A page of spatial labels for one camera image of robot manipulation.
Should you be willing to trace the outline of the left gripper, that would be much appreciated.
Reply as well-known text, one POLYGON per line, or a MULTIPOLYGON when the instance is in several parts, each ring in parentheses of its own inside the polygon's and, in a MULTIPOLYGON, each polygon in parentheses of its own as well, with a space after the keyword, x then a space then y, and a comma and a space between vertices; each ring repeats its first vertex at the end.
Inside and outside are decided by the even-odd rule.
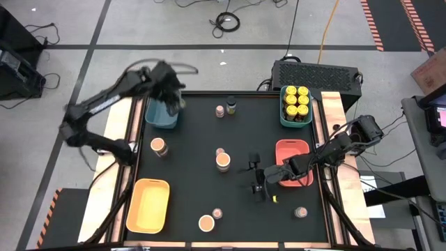
POLYGON ((151 71, 152 89, 149 96, 166 105, 169 116, 177 115, 177 105, 182 100, 181 89, 185 85, 177 78, 176 71, 165 61, 159 61, 151 71))

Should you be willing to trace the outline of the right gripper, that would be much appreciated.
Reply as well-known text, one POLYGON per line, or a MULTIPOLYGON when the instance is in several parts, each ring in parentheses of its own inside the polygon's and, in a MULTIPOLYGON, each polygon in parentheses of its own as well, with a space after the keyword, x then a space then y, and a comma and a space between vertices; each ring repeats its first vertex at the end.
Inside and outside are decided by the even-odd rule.
POLYGON ((266 200, 266 194, 264 192, 266 184, 274 184, 292 179, 292 169, 290 165, 272 165, 264 169, 257 169, 260 161, 261 159, 258 153, 249 153, 248 168, 238 170, 239 174, 256 170, 256 183, 241 185, 240 187, 244 192, 248 192, 252 195, 256 203, 264 202, 266 200))

